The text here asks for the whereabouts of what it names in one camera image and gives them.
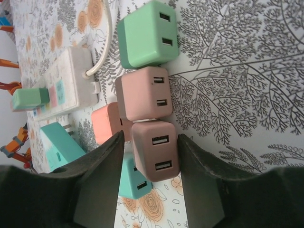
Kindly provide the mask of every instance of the orange flower print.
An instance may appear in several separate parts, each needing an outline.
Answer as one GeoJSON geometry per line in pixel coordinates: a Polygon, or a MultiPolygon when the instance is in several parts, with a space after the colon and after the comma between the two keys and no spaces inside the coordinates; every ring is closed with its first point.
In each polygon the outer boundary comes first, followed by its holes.
{"type": "Polygon", "coordinates": [[[184,195],[184,191],[182,188],[182,182],[180,176],[174,177],[171,180],[171,185],[176,189],[177,193],[180,194],[181,196],[184,195]]]}
{"type": "Polygon", "coordinates": [[[29,137],[30,137],[31,140],[33,140],[35,138],[35,132],[34,132],[33,129],[30,131],[29,137]]]}
{"type": "Polygon", "coordinates": [[[51,46],[51,51],[54,52],[55,51],[55,38],[54,37],[51,37],[49,44],[51,46]]]}
{"type": "Polygon", "coordinates": [[[88,4],[87,17],[91,27],[95,28],[100,24],[103,14],[101,0],[90,0],[88,4]]]}
{"type": "Polygon", "coordinates": [[[125,222],[124,218],[123,218],[122,223],[123,223],[123,226],[124,226],[124,227],[126,227],[126,226],[127,226],[127,224],[126,224],[126,222],[125,222]]]}
{"type": "Polygon", "coordinates": [[[55,42],[56,42],[57,48],[61,47],[62,38],[63,38],[62,27],[60,24],[57,24],[55,27],[55,42]]]}
{"type": "Polygon", "coordinates": [[[77,23],[80,33],[84,33],[87,25],[87,16],[85,12],[82,11],[79,13],[77,23]]]}
{"type": "Polygon", "coordinates": [[[155,189],[139,199],[139,204],[150,221],[158,222],[163,217],[163,204],[155,189]]]}
{"type": "Polygon", "coordinates": [[[30,48],[31,48],[31,42],[30,42],[30,37],[28,36],[27,43],[26,43],[26,50],[29,51],[30,48]]]}
{"type": "Polygon", "coordinates": [[[129,212],[135,213],[135,211],[139,208],[139,202],[135,199],[129,199],[122,197],[123,203],[129,212]]]}

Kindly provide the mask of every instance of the white power strip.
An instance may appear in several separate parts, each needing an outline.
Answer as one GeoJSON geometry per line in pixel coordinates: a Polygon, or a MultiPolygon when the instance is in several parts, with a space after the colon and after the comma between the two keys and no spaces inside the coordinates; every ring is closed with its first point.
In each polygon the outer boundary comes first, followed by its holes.
{"type": "Polygon", "coordinates": [[[35,120],[69,114],[98,102],[100,85],[94,76],[84,78],[91,69],[92,57],[87,48],[68,47],[33,87],[48,89],[50,102],[34,110],[35,120]]]}

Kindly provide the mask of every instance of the salmon usb charger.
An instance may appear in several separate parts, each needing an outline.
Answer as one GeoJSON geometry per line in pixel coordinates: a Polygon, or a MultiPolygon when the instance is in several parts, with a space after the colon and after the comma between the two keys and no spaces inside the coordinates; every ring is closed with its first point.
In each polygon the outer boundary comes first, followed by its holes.
{"type": "Polygon", "coordinates": [[[134,123],[131,128],[136,168],[151,182],[180,173],[177,137],[173,124],[163,121],[134,123]]]}
{"type": "Polygon", "coordinates": [[[132,121],[119,117],[118,103],[112,102],[92,113],[93,130],[98,144],[103,144],[116,132],[124,132],[124,140],[131,140],[132,121]]]}

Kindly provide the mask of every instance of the floral tablecloth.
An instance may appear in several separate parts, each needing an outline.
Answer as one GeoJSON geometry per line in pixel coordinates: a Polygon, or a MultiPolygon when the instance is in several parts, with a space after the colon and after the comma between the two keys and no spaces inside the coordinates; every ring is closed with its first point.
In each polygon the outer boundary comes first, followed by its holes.
{"type": "MultiPolygon", "coordinates": [[[[100,58],[106,37],[101,0],[10,0],[23,87],[31,87],[62,51],[81,45],[100,58]]],[[[114,25],[147,0],[109,0],[114,25]]],[[[174,113],[166,118],[203,149],[254,173],[304,166],[304,5],[302,0],[163,0],[176,10],[180,56],[170,73],[174,113]]],[[[97,147],[91,113],[116,101],[117,32],[94,107],[44,122],[28,112],[33,164],[49,172],[39,128],[71,124],[97,147]]],[[[153,184],[139,199],[120,198],[115,227],[188,227],[180,176],[153,184]]]]}

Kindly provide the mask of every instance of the usb wall charger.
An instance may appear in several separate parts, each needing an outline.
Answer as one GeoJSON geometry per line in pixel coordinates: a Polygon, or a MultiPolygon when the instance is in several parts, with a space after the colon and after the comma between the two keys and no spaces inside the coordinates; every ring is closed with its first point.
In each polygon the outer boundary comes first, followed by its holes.
{"type": "Polygon", "coordinates": [[[131,129],[136,168],[151,182],[180,173],[173,124],[163,121],[134,123],[131,129]]]}
{"type": "Polygon", "coordinates": [[[137,170],[133,154],[125,152],[118,195],[136,200],[148,194],[151,189],[152,183],[137,170]]]}
{"type": "Polygon", "coordinates": [[[131,121],[154,119],[172,113],[168,72],[148,66],[116,79],[119,114],[131,121]]]}
{"type": "Polygon", "coordinates": [[[175,11],[152,0],[117,24],[121,64],[126,69],[157,66],[178,54],[175,11]]]}
{"type": "Polygon", "coordinates": [[[131,140],[133,122],[120,118],[117,102],[112,102],[93,111],[91,117],[96,143],[103,144],[119,131],[124,132],[125,142],[131,140]]]}

